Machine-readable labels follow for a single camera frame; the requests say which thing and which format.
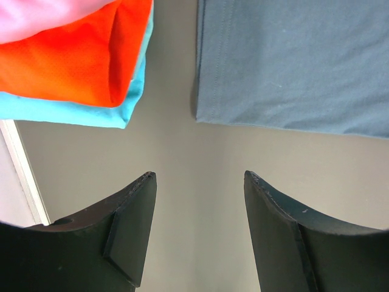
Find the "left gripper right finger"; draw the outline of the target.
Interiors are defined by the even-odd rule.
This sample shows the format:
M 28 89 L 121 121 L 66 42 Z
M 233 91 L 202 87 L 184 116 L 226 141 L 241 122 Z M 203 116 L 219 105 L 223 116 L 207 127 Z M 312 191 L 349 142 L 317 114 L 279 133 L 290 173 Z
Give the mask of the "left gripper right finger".
M 323 214 L 244 175 L 261 291 L 387 291 L 388 231 Z

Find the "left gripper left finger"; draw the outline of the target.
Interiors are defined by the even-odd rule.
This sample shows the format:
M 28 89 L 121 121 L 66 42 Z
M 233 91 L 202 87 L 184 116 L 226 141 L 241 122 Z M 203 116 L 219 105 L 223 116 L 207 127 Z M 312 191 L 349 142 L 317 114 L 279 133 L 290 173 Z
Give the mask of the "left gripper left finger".
M 134 291 L 156 203 L 156 174 L 74 214 L 27 228 L 1 224 L 2 291 Z

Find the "slate blue t shirt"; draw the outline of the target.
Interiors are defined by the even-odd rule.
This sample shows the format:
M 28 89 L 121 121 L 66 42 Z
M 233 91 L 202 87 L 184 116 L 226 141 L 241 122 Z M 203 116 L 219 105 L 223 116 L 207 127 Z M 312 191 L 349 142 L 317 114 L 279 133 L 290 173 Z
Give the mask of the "slate blue t shirt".
M 199 1 L 196 120 L 388 137 L 387 1 Z

